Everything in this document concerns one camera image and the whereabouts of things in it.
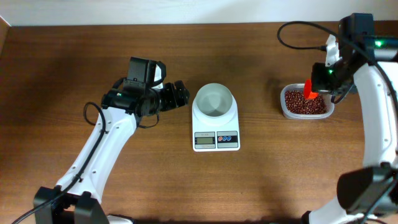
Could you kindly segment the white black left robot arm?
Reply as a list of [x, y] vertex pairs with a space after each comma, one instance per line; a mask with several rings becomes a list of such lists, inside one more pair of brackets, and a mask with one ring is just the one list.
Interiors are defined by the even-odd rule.
[[34, 198], [36, 223], [134, 223], [123, 215], [107, 215], [101, 207], [108, 177], [121, 149], [147, 116], [188, 104], [182, 81], [164, 83], [160, 61], [132, 57], [127, 76], [104, 94], [93, 132], [77, 159], [52, 189], [41, 187]]

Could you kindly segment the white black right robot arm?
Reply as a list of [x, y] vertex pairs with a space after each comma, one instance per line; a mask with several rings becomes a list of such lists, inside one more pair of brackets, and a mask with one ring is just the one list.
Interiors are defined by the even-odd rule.
[[363, 168], [345, 173], [336, 197], [307, 211], [302, 223], [365, 223], [397, 213], [397, 39], [376, 36], [372, 14], [353, 13], [332, 32], [324, 63], [315, 63], [305, 89], [359, 95], [364, 126]]

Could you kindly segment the red plastic measuring scoop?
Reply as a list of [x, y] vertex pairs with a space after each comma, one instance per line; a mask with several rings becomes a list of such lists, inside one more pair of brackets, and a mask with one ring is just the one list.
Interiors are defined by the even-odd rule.
[[314, 100], [318, 96], [317, 92], [312, 91], [311, 79], [306, 80], [304, 83], [303, 96], [306, 100]]

